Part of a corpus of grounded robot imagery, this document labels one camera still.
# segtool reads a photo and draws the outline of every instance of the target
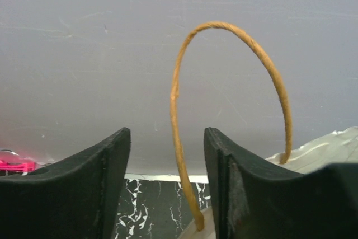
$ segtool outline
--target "pink object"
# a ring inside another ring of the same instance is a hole
[[[18,165],[10,165],[9,163],[0,160],[0,170],[31,172],[35,169],[34,162],[24,162]]]

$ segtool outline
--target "brown rope handle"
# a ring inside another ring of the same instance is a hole
[[[248,34],[246,34],[245,31],[227,22],[210,21],[202,25],[199,25],[194,30],[192,30],[190,34],[186,37],[183,45],[181,46],[181,49],[176,59],[174,75],[173,75],[172,91],[171,91],[171,100],[170,100],[170,114],[171,114],[171,122],[172,122],[172,129],[173,129],[173,140],[175,146],[175,158],[177,161],[180,180],[183,187],[184,195],[189,203],[190,210],[194,217],[196,228],[198,231],[202,231],[204,229],[204,216],[200,211],[198,203],[196,202],[194,191],[190,184],[188,173],[186,170],[183,146],[180,141],[179,130],[178,130],[176,99],[179,97],[178,78],[179,78],[180,65],[185,50],[197,33],[209,28],[225,29],[238,36],[243,42],[245,42],[250,47],[250,49],[260,59],[261,63],[265,66],[268,73],[270,74],[270,77],[279,95],[279,99],[285,119],[286,150],[285,153],[281,155],[280,164],[284,164],[287,162],[288,158],[290,157],[291,148],[292,148],[292,119],[291,119],[291,112],[290,112],[290,106],[289,106],[289,100],[288,100],[286,88],[279,71],[276,69],[272,60],[261,48],[261,46],[255,40],[253,40]]]

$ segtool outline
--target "scratched surface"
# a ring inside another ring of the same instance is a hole
[[[211,206],[208,184],[192,184],[200,209]],[[177,238],[192,221],[179,182],[126,180],[114,239]]]
[[[294,147],[355,126],[356,0],[0,0],[0,147],[48,163],[132,131],[128,173],[176,174],[169,93],[185,36],[207,20],[245,29],[289,93]],[[262,157],[284,149],[277,94],[232,34],[200,33],[178,99],[190,174],[217,127]]]

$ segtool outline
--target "black marble surface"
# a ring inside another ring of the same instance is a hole
[[[210,206],[209,185],[192,184],[200,208]],[[115,239],[176,239],[192,220],[179,182],[126,180],[122,188]]]

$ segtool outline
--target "bag handle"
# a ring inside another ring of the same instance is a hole
[[[265,66],[276,88],[285,119],[286,149],[285,149],[285,153],[283,153],[280,157],[280,164],[285,164],[287,162],[287,160],[290,157],[291,149],[292,149],[292,119],[291,119],[291,111],[289,106],[288,95],[286,92],[286,87],[284,85],[284,82],[281,78],[279,71],[276,69],[272,60],[266,54],[266,52],[261,48],[261,46],[255,40],[253,40],[245,31],[227,22],[209,21],[202,25],[197,26],[194,30],[192,30],[190,34],[186,37],[176,58],[172,90],[171,90],[171,98],[170,98],[170,114],[171,114],[172,130],[173,130],[173,141],[175,146],[175,158],[180,175],[181,185],[183,186],[183,192],[189,203],[190,210],[194,217],[194,221],[198,231],[202,231],[204,229],[204,216],[200,211],[199,205],[196,201],[194,191],[190,184],[188,173],[186,170],[183,146],[180,141],[179,131],[178,131],[176,100],[179,97],[178,78],[179,78],[180,66],[185,50],[197,33],[210,28],[225,29],[230,31],[237,37],[239,37],[243,42],[246,43],[246,45],[250,47],[250,49],[257,55],[261,63]]]

